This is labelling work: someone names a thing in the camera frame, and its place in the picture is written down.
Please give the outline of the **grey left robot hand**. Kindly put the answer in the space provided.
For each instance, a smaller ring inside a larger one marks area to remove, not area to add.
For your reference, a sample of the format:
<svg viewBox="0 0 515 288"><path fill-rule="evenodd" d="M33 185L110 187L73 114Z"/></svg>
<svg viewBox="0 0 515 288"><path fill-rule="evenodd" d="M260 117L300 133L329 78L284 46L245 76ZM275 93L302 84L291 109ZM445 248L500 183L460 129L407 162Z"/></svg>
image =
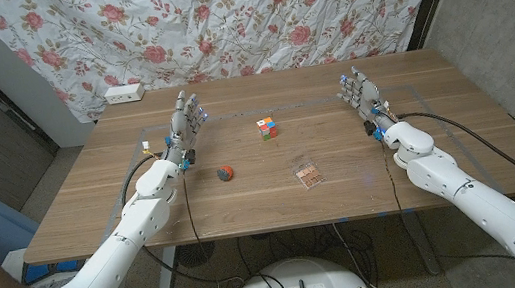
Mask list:
<svg viewBox="0 0 515 288"><path fill-rule="evenodd" d="M183 171L194 164L196 136L207 117L195 93L187 96L185 91L180 91L170 120L167 147L162 158L175 163Z"/></svg>

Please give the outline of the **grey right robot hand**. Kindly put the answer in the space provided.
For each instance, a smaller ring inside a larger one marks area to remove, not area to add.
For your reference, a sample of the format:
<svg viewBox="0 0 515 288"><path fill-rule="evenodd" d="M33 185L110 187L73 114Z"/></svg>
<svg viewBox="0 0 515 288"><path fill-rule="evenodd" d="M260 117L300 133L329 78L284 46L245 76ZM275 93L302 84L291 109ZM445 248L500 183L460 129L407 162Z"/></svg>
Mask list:
<svg viewBox="0 0 515 288"><path fill-rule="evenodd" d="M362 118L366 135L382 141L386 131L398 120L390 113L388 102L381 97L378 87L354 66L351 72L352 76L342 75L339 79L338 97Z"/></svg>

